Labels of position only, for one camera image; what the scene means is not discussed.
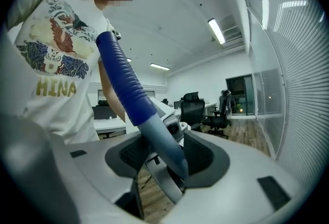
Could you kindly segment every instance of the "white ceiling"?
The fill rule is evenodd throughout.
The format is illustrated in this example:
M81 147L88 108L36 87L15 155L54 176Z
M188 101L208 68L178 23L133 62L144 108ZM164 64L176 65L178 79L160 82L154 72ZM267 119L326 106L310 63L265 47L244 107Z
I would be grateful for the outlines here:
M167 74L150 64L169 67L172 72L217 54L225 47L234 47L212 42L214 33L208 24L209 19L215 18L222 27L221 21L226 18L226 28L236 25L233 18L238 13L232 11L229 1L133 0L105 9L104 15L121 33L120 46L132 59L136 72Z

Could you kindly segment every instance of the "blue plastic tube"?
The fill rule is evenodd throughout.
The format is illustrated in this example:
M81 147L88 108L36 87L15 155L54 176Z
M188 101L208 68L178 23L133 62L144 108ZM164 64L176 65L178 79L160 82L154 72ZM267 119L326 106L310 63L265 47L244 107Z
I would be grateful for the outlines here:
M97 37L96 44L112 87L132 124L138 127L172 171L183 179L188 177L188 165L183 150L161 121L116 36L109 31L103 32Z

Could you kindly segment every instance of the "white desk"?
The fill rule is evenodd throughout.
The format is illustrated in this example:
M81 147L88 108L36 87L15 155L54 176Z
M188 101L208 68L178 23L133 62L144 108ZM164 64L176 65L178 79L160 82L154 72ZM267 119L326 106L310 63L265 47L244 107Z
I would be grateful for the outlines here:
M125 123L119 118L109 120L94 120L94 127L98 134L119 132L125 130Z
M205 115L208 115L208 108L214 107L216 103L206 103L205 104ZM181 115L181 109L175 109L175 116Z

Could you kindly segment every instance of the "floor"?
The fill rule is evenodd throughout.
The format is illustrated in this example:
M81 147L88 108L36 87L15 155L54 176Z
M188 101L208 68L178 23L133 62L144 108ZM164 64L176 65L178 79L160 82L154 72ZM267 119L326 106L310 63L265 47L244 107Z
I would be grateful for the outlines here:
M231 120L231 122L232 126L224 129L224 134L229 137L229 140L252 146L270 156L265 137L256 120ZM207 133L209 129L208 126L202 127L204 133ZM144 169L138 174L138 187L144 219L149 223L159 223L174 207L174 204L153 178L145 184L149 177L150 173Z

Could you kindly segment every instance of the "ribbed handle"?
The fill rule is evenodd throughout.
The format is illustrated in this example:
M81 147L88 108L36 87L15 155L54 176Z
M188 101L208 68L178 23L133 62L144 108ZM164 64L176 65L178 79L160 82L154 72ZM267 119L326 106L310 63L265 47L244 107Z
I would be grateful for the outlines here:
M157 110L140 85L114 33L99 34L96 45L113 89L132 124L137 126L155 115Z

